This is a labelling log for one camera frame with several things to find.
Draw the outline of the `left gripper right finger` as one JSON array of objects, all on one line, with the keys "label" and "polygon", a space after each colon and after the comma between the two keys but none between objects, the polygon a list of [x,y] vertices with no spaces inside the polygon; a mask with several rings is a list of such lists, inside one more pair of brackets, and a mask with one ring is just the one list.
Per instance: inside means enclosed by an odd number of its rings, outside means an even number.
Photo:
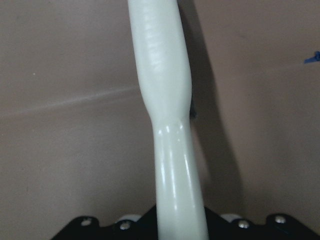
[{"label": "left gripper right finger", "polygon": [[264,224],[247,218],[227,221],[205,207],[209,238],[211,240],[318,240],[320,235],[296,218],[285,213],[270,214]]}]

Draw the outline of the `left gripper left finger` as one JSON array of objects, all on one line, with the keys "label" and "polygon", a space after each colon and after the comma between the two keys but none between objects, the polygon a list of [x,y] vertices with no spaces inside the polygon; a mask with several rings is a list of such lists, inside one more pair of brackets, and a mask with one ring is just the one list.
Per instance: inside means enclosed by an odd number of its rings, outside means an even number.
[{"label": "left gripper left finger", "polygon": [[157,209],[149,211],[134,221],[125,217],[107,226],[101,226],[93,216],[79,216],[66,224],[53,240],[157,240]]}]

